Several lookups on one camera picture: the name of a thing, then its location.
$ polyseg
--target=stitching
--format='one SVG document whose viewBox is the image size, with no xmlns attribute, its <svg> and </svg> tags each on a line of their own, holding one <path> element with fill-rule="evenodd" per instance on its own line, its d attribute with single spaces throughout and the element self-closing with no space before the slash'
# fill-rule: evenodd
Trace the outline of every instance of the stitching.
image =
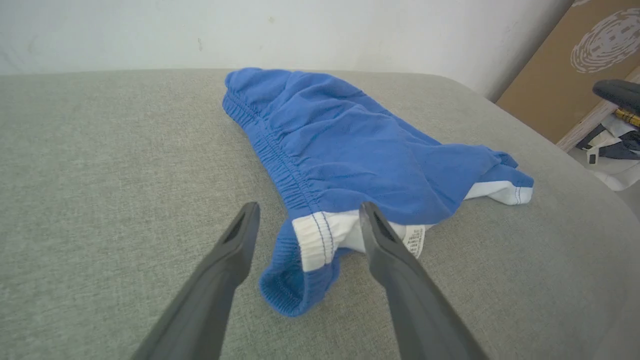
<svg viewBox="0 0 640 360">
<path fill-rule="evenodd" d="M 242 102 L 239 102 L 239 100 L 236 99 L 236 97 L 238 97 L 233 91 L 231 91 L 231 89 L 229 89 L 228 94 L 227 94 L 227 98 L 229 100 L 231 100 L 234 104 L 238 105 L 241 109 L 244 109 L 246 112 L 249 113 L 249 115 L 252 115 L 255 118 L 264 120 L 258 113 L 257 111 L 255 111 L 253 108 L 251 108 L 248 105 L 245 105 Z M 264 139 L 266 140 L 267 144 L 269 145 L 269 147 L 271 148 L 271 150 L 276 154 L 276 157 L 282 162 L 282 164 L 287 168 L 287 170 L 289 171 L 289 175 L 291 175 L 291 178 L 293 179 L 294 183 L 296 183 L 296 185 L 298 186 L 298 190 L 300 191 L 301 195 L 304 197 L 304 199 L 306 200 L 307 203 L 307 207 L 309 208 L 312 218 L 314 219 L 314 222 L 316 223 L 316 226 L 318 228 L 318 231 L 320 232 L 320 238 L 322 239 L 322 245 L 323 245 L 323 249 L 324 249 L 324 263 L 327 264 L 326 262 L 326 249 L 324 246 L 324 236 L 322 234 L 322 231 L 320 230 L 320 224 L 318 223 L 316 217 L 314 216 L 314 212 L 313 209 L 311 208 L 310 204 L 309 204 L 309 199 L 307 197 L 307 193 L 301 190 L 301 183 L 302 185 L 304 185 L 304 187 L 308 190 L 308 184 L 306 181 L 298 181 L 298 178 L 293 174 L 293 171 L 291 169 L 291 165 L 285 160 L 286 157 L 282 156 L 282 150 L 278 149 L 280 151 L 277 151 L 276 148 L 273 146 L 272 142 L 276 142 L 273 139 L 273 135 L 271 134 L 271 132 L 266 128 L 266 125 L 263 124 L 263 129 L 265 132 L 265 136 Z M 293 170 L 296 171 L 296 173 L 298 173 L 297 168 L 293 167 Z M 319 209 L 320 207 L 317 204 L 317 201 L 315 199 L 314 200 L 314 204 L 316 205 L 316 207 Z M 324 218 L 324 222 L 325 225 L 327 226 L 327 228 L 329 229 L 329 223 L 326 221 L 326 218 Z M 332 249 L 333 249 L 333 236 L 331 236 L 331 243 L 332 243 Z"/>
</svg>

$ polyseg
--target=cardboard box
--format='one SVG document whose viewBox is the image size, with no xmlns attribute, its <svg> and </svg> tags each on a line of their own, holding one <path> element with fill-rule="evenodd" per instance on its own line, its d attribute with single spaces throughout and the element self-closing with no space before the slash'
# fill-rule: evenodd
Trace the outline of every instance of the cardboard box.
<svg viewBox="0 0 640 360">
<path fill-rule="evenodd" d="M 497 105 L 557 143 L 640 65 L 640 0 L 576 0 Z"/>
</svg>

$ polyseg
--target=clothing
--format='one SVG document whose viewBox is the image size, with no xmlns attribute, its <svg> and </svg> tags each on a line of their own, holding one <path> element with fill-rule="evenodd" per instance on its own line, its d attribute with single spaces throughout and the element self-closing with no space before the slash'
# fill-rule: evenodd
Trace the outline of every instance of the clothing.
<svg viewBox="0 0 640 360">
<path fill-rule="evenodd" d="M 504 152 L 443 145 L 327 74 L 230 73 L 223 108 L 245 131 L 288 210 L 266 301 L 287 316 L 308 311 L 338 278 L 341 255 L 364 251 L 358 208 L 372 201 L 407 244 L 465 199 L 529 202 L 533 179 Z"/>
</svg>

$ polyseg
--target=gray fabric surface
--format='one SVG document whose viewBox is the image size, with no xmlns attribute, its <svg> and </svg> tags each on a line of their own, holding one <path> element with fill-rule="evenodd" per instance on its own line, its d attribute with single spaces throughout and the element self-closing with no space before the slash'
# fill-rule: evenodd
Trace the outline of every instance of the gray fabric surface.
<svg viewBox="0 0 640 360">
<path fill-rule="evenodd" d="M 225 70 L 0 78 L 0 358 L 129 357 L 241 204 L 262 208 L 223 358 L 398 357 L 365 257 L 306 315 L 262 300 L 282 202 L 221 108 Z M 487 353 L 639 358 L 640 224 L 533 130 L 436 76 L 339 72 L 441 142 L 507 151 L 525 206 L 466 201 L 420 262 Z"/>
</svg>

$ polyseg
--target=black object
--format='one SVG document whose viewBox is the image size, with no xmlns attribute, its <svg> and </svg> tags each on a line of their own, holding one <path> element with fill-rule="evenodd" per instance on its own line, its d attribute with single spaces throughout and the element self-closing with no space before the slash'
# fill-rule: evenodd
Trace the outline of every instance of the black object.
<svg viewBox="0 0 640 360">
<path fill-rule="evenodd" d="M 360 206 L 369 271 L 387 291 L 403 359 L 486 359 L 465 324 L 372 202 Z"/>
<path fill-rule="evenodd" d="M 234 292 L 249 274 L 260 208 L 245 204 L 133 356 L 217 359 Z M 385 287 L 403 359 L 485 359 L 438 287 L 377 206 L 360 207 L 369 270 Z"/>
<path fill-rule="evenodd" d="M 249 274 L 260 206 L 245 204 L 204 257 L 133 359 L 217 359 L 231 301 Z"/>
<path fill-rule="evenodd" d="M 640 84 L 624 80 L 600 80 L 593 85 L 593 93 L 619 107 L 640 115 Z"/>
</svg>

